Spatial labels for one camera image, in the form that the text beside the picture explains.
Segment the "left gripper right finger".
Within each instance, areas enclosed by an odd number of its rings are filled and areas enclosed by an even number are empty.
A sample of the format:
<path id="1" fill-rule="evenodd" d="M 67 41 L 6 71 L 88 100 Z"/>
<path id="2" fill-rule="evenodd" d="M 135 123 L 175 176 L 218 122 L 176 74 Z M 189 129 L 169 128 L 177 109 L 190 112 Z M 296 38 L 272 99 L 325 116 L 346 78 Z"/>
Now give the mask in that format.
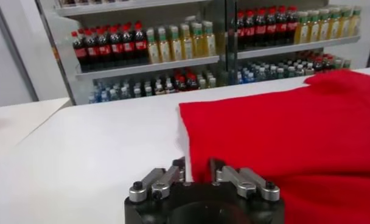
<path id="1" fill-rule="evenodd" d="M 209 159 L 211 178 L 214 182 L 230 182 L 236 188 L 237 195 L 250 199 L 254 194 L 260 195 L 266 201 L 279 201 L 280 188 L 272 181 L 265 180 L 250 168 L 235 170 L 226 165 L 223 160 Z"/>

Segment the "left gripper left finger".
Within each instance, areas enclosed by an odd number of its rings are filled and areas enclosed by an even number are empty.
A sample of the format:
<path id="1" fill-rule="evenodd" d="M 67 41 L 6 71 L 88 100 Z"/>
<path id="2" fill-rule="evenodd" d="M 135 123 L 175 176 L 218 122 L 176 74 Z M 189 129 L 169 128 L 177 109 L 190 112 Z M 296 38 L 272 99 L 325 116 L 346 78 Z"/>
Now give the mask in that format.
<path id="1" fill-rule="evenodd" d="M 162 200 L 170 195 L 173 183 L 186 180 L 185 157 L 175 159 L 169 169 L 154 168 L 142 180 L 135 181 L 129 188 L 128 199 L 133 203 L 146 201 L 148 196 Z"/>

